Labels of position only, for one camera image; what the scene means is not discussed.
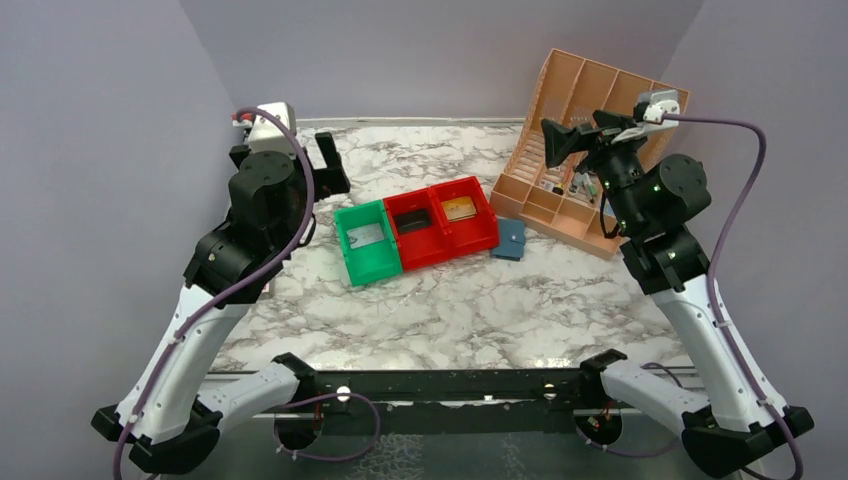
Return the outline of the blue leather card holder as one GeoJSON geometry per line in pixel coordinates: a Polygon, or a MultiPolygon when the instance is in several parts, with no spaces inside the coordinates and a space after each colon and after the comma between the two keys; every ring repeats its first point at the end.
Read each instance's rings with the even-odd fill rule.
{"type": "Polygon", "coordinates": [[[490,256],[502,260],[520,261],[525,254],[525,223],[522,220],[499,218],[497,220],[499,243],[490,256]]]}

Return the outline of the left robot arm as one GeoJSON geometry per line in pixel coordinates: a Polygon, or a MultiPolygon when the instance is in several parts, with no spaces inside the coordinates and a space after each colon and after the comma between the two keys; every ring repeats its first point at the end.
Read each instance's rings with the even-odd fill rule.
{"type": "Polygon", "coordinates": [[[198,241],[173,317],[141,377],[92,418],[116,446],[115,475],[124,460],[150,478],[187,474],[228,429],[271,407],[298,411],[313,401],[314,372],[291,354],[222,388],[203,383],[264,287],[310,242],[315,205],[350,189],[333,136],[319,132],[315,139],[322,168],[284,135],[271,147],[249,140],[231,150],[237,171],[224,221],[198,241]]]}

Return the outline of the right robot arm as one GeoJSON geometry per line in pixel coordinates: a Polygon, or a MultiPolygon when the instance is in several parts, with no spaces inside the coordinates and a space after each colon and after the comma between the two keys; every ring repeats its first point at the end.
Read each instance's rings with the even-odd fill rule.
{"type": "Polygon", "coordinates": [[[695,394],[642,368],[616,350],[583,361],[577,393],[590,407],[626,403],[666,427],[705,474],[749,472],[780,446],[804,472],[797,444],[814,425],[809,411],[786,402],[745,345],[721,298],[719,256],[706,253],[687,222],[711,202],[703,165],[673,154],[645,169],[638,157],[650,133],[673,127],[676,113],[658,107],[632,115],[598,110],[574,128],[541,123],[545,162],[560,165],[581,154],[579,172],[596,175],[601,201],[616,219],[630,275],[670,322],[698,371],[705,391],[695,394]]]}

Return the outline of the silver card in bin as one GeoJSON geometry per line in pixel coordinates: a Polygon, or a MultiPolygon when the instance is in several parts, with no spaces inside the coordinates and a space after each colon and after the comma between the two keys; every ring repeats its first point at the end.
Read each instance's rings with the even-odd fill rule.
{"type": "Polygon", "coordinates": [[[370,223],[346,231],[351,249],[358,249],[379,243],[385,239],[385,233],[379,223],[370,223]]]}

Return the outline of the gold card in bin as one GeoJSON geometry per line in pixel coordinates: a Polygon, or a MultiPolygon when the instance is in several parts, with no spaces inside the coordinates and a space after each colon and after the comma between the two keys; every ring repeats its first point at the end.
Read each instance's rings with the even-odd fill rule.
{"type": "Polygon", "coordinates": [[[446,219],[449,222],[458,222],[473,218],[477,209],[470,196],[462,196],[441,202],[446,219]]]}

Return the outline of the black card in bin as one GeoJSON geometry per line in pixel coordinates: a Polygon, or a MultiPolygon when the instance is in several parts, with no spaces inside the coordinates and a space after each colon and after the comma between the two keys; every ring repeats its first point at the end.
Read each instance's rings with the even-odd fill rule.
{"type": "Polygon", "coordinates": [[[426,229],[432,225],[429,212],[424,208],[394,215],[393,220],[400,235],[426,229]]]}

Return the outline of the small items in organizer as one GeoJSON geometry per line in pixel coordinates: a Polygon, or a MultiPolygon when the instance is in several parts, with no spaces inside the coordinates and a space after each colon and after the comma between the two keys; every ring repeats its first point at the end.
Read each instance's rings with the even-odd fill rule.
{"type": "Polygon", "coordinates": [[[588,173],[576,173],[573,167],[565,165],[543,171],[536,185],[588,205],[596,205],[600,200],[596,177],[588,173]]]}

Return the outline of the peach desk organizer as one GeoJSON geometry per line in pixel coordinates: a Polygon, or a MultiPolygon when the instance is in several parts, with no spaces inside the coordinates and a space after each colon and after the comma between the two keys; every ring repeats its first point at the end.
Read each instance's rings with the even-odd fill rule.
{"type": "MultiPolygon", "coordinates": [[[[652,80],[591,59],[554,49],[538,76],[533,99],[517,146],[490,194],[496,214],[524,221],[528,228],[562,241],[603,260],[611,259],[622,237],[606,237],[616,220],[609,194],[600,182],[596,205],[578,202],[536,185],[547,169],[544,162],[542,119],[567,127],[593,123],[596,110],[632,115],[641,93],[669,89],[652,80]]],[[[647,136],[639,150],[646,173],[662,158],[673,136],[671,129],[647,136]]],[[[570,155],[562,165],[576,166],[585,152],[570,155]]]]}

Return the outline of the green plastic bin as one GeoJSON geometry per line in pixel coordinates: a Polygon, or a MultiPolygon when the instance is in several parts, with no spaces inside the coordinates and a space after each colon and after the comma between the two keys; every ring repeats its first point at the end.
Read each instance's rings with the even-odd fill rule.
{"type": "Polygon", "coordinates": [[[402,272],[397,242],[382,200],[336,210],[334,221],[353,286],[367,285],[402,272]]]}

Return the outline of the right red plastic bin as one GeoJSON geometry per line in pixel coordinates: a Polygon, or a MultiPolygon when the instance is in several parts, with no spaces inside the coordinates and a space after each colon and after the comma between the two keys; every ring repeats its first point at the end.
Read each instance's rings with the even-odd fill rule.
{"type": "Polygon", "coordinates": [[[490,250],[499,244],[497,218],[476,176],[435,184],[436,213],[445,220],[449,257],[490,250]]]}

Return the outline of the red plastic bin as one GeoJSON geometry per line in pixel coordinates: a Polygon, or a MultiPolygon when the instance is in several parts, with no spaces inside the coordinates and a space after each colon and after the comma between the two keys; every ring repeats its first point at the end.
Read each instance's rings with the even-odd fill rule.
{"type": "Polygon", "coordinates": [[[499,244],[497,218],[476,176],[435,184],[436,213],[445,220],[449,257],[490,250],[499,244]]]}
{"type": "Polygon", "coordinates": [[[404,271],[443,263],[450,246],[446,223],[438,212],[431,188],[383,199],[404,271]]]}

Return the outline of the middle red plastic bin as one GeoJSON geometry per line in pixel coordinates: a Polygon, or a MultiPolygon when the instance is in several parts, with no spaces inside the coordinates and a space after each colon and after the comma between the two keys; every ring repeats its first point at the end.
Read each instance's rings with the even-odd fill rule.
{"type": "Polygon", "coordinates": [[[450,246],[446,223],[438,212],[431,188],[383,199],[404,271],[443,263],[450,246]]]}

